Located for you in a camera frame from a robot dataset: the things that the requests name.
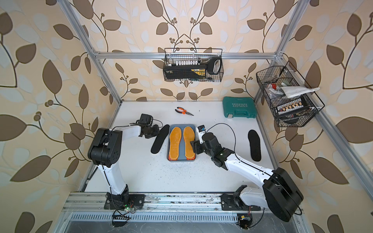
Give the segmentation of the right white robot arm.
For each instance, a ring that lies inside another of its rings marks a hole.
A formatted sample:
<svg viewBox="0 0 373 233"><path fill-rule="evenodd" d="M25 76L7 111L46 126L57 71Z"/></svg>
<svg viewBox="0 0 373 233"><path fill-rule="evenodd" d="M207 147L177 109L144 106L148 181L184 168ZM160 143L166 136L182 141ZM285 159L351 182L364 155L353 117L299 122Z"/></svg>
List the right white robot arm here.
<svg viewBox="0 0 373 233"><path fill-rule="evenodd" d="M207 154L216 166L237 173L259 187L259 191L251 191L247 186L239 188L239 199L246 206L267 208L285 222L301 209L304 196L284 169L267 169L241 158L233 150L222 147L211 132L199 134L199 139L190 144L194 153Z"/></svg>

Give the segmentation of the blue storage box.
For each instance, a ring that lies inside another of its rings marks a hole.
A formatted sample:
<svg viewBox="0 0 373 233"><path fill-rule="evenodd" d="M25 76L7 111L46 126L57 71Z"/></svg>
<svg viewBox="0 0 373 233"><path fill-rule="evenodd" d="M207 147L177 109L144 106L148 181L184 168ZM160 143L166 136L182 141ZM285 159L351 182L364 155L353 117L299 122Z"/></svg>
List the blue storage box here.
<svg viewBox="0 0 373 233"><path fill-rule="evenodd" d="M187 159L186 156L185 156L185 148L186 148L186 144L185 144L185 140L184 140L184 136L183 136L183 132L184 132L184 129L186 127L190 127L194 134L196 134L196 126L193 125L193 124L172 124L170 125L170 128L169 128L169 136L171 135L171 132L173 131L173 129L175 127L179 127L181 129L181 141L179 143L179 156L177 158L177 160L172 160L170 159L169 157L169 152L170 152L170 146L171 146L171 143L170 143L170 138L168 138L168 152L167 152L167 159L170 161L170 162L192 162L195 160L194 159Z"/></svg>

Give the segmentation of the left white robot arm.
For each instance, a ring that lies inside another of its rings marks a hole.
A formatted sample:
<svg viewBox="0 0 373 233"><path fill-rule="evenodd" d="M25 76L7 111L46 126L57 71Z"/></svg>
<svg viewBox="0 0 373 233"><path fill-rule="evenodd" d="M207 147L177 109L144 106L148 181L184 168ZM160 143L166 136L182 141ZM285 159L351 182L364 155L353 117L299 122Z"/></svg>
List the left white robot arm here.
<svg viewBox="0 0 373 233"><path fill-rule="evenodd" d="M88 150L88 159L97 166L107 181L105 209L133 213L143 207L145 195L130 194L128 184L122 177L118 164L121 144L129 138L152 138L158 133L158 125L153 125L153 117L147 114L142 114L139 120L129 125L98 129Z"/></svg>

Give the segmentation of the black insole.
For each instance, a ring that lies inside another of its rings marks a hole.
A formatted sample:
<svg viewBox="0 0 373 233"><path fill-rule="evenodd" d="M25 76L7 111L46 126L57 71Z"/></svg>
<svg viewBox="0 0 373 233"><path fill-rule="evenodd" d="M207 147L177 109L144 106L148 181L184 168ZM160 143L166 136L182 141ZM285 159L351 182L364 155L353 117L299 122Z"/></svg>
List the black insole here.
<svg viewBox="0 0 373 233"><path fill-rule="evenodd" d="M248 132L248 140L250 143L250 155L252 160L255 162L260 162L262 159L261 155L261 145L260 145L260 137L255 130L250 130Z"/></svg>
<svg viewBox="0 0 373 233"><path fill-rule="evenodd" d="M151 148L152 154L157 154L161 150L163 143L166 139L166 137L169 134L170 126L169 124L166 124L162 127L162 129L159 131L158 135L155 138L155 141L153 143L153 146Z"/></svg>

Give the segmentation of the yellow insole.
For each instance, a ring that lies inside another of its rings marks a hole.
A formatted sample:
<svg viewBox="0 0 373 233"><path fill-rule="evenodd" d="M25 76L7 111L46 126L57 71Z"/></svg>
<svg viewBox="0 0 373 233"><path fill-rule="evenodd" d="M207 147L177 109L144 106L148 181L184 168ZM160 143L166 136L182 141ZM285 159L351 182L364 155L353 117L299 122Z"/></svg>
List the yellow insole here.
<svg viewBox="0 0 373 233"><path fill-rule="evenodd" d="M185 157L187 160L194 160L195 152L193 151L191 142L195 140L195 132L191 127L187 126L184 128L183 137L185 142Z"/></svg>
<svg viewBox="0 0 373 233"><path fill-rule="evenodd" d="M169 148L169 160L177 160L179 157L179 144L182 138L182 132L179 127L173 128L170 133L170 148Z"/></svg>

